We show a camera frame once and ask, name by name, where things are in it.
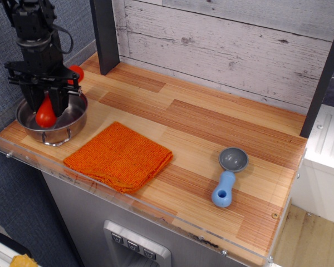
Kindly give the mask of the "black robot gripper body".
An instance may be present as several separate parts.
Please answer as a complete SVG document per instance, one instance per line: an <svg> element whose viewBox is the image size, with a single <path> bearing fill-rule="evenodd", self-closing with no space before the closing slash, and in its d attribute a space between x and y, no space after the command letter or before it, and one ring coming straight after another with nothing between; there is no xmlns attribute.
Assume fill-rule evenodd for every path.
<svg viewBox="0 0 334 267"><path fill-rule="evenodd" d="M49 44L46 47L21 47L23 60L4 64L9 83L36 86L44 90L62 88L73 94L81 93L80 75L63 64L62 51Z"/></svg>

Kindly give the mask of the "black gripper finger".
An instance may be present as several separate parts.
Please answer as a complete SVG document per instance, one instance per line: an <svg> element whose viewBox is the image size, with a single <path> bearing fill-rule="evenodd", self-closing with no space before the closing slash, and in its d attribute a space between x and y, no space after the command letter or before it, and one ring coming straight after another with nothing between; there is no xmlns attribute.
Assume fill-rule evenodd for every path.
<svg viewBox="0 0 334 267"><path fill-rule="evenodd" d="M45 92L48 90L48 86L34 85L30 83L21 83L19 86L30 108L33 111L38 111L45 99Z"/></svg>
<svg viewBox="0 0 334 267"><path fill-rule="evenodd" d="M56 117L60 117L68 107L69 95L61 87L51 87L48 91L51 105Z"/></svg>

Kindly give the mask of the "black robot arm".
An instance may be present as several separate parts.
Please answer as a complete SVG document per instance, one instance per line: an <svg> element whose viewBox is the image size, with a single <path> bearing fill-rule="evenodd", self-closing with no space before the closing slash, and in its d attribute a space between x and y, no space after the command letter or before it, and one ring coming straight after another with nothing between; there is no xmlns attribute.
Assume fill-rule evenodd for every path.
<svg viewBox="0 0 334 267"><path fill-rule="evenodd" d="M16 43L22 61L6 62L8 80L18 85L33 111L38 111L45 96L51 100L56 117L68 107L69 95L80 94L80 75L63 64L63 56L72 50L61 47L59 32L64 29L54 23L55 7L50 1L1 1L1 5L16 30Z"/></svg>

